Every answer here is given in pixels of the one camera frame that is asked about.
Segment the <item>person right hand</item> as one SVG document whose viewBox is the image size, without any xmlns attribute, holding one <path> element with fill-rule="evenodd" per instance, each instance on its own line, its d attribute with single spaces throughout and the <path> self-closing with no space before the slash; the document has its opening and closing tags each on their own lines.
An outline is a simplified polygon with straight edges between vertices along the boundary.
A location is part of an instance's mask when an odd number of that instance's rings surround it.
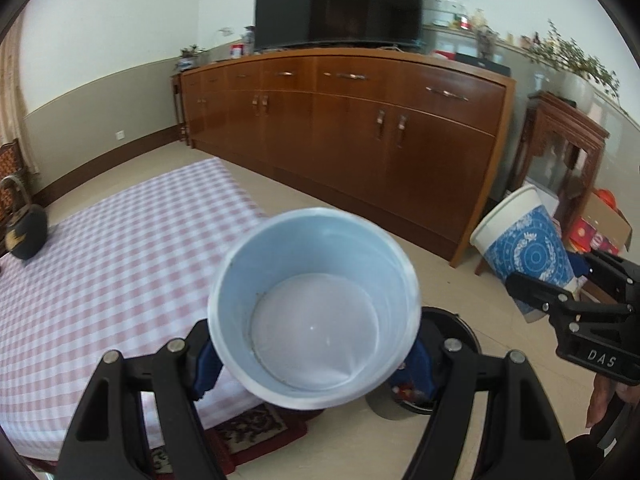
<svg viewBox="0 0 640 480">
<path fill-rule="evenodd" d="M 637 405 L 640 399 L 640 386 L 627 386 L 599 374 L 594 376 L 586 418 L 588 429 L 602 420 L 613 396 L 618 396 L 627 404 Z"/>
</svg>

